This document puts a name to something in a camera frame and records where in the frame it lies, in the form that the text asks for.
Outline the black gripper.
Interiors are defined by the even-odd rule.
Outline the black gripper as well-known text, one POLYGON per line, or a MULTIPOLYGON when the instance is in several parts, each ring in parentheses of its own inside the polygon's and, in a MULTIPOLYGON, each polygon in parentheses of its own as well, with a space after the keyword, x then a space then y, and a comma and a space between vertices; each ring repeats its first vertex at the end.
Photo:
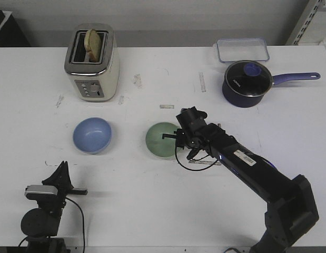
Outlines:
POLYGON ((200 150, 210 153, 211 149, 200 130, 207 126, 205 119, 207 113, 199 111, 196 107, 182 108, 180 114, 176 116, 181 128, 176 134, 162 134, 162 139, 176 139, 176 146, 187 147, 191 153, 198 153, 200 150))
POLYGON ((64 169, 64 182, 65 187, 56 187, 58 189, 57 196, 53 198, 47 197, 44 200, 37 200, 38 207, 45 210, 48 213, 62 213, 64 207, 66 206, 66 197, 68 194, 85 196, 88 190, 85 188, 74 188, 70 179, 68 162, 62 161, 57 167, 55 172, 42 181, 42 185, 47 186, 62 186, 62 172, 64 169))

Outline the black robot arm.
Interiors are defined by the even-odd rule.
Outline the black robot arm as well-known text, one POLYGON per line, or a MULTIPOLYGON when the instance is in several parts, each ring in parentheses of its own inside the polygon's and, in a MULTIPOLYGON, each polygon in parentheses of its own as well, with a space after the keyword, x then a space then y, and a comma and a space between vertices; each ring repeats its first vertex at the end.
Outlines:
POLYGON ((289 179, 219 125, 207 124, 206 117, 195 107, 182 109, 176 117, 181 127, 162 138, 175 139, 176 147, 189 148, 188 160, 205 151, 266 202, 266 230, 250 252, 286 252, 319 220, 310 182, 301 174, 289 179))
POLYGON ((84 218, 82 208, 68 195, 85 196, 87 189, 74 188, 68 170, 68 162, 62 161, 55 172, 41 184, 25 188, 25 197, 35 200, 37 208, 28 211, 22 218, 21 231, 27 241, 26 252, 70 252, 65 240, 57 237, 66 202, 75 204, 84 218))

